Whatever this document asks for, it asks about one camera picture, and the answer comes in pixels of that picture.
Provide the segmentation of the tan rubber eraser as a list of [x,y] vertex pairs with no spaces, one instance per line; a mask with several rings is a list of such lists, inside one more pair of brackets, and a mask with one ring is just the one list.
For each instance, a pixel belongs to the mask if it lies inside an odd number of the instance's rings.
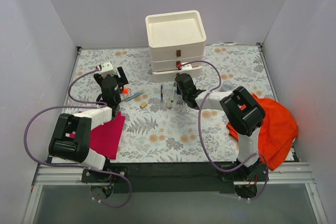
[[141,108],[141,109],[144,109],[147,105],[148,105],[148,104],[147,104],[146,102],[142,102],[142,103],[140,104],[140,108]]

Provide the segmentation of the small clear plastic cup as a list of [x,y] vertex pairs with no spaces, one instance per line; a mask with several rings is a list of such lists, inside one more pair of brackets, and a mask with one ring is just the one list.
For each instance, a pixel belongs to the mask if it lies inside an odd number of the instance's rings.
[[230,81],[224,81],[221,85],[222,92],[232,91],[233,89],[234,89],[234,84]]

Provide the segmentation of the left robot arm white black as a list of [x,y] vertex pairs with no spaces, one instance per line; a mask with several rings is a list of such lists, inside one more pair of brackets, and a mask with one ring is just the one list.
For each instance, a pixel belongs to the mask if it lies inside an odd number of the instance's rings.
[[123,68],[114,68],[110,62],[97,66],[94,79],[101,88],[101,94],[94,104],[104,102],[107,106],[94,107],[82,113],[62,113],[57,120],[48,150],[53,157],[93,168],[95,178],[106,182],[111,178],[112,170],[105,165],[107,158],[91,149],[91,131],[117,117],[121,93],[129,82]]

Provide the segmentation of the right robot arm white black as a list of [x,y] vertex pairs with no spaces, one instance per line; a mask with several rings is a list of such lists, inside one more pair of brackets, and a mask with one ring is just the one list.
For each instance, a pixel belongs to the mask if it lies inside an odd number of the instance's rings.
[[244,88],[237,87],[233,91],[215,92],[197,89],[192,77],[179,74],[175,78],[177,93],[191,108],[198,110],[198,129],[201,130],[201,115],[203,109],[224,111],[229,124],[238,133],[238,157],[234,167],[215,168],[221,173],[233,173],[242,180],[251,180],[260,166],[258,139],[260,128],[266,117],[265,110],[255,98]]

